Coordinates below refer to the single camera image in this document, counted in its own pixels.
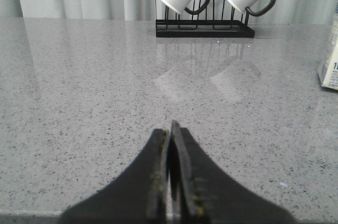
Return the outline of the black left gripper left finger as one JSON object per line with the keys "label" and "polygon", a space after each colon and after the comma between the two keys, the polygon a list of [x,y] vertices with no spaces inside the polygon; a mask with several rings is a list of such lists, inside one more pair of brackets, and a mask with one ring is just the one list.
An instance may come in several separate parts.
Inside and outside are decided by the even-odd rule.
{"label": "black left gripper left finger", "polygon": [[169,144],[168,131],[153,130],[122,174],[66,210],[58,223],[165,223]]}

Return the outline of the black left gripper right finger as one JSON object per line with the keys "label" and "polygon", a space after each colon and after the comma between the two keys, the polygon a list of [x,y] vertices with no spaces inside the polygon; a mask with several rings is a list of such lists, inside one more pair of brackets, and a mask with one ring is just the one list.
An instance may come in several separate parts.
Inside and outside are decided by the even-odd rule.
{"label": "black left gripper right finger", "polygon": [[175,223],[296,223],[284,208],[251,192],[219,168],[187,128],[171,127]]}

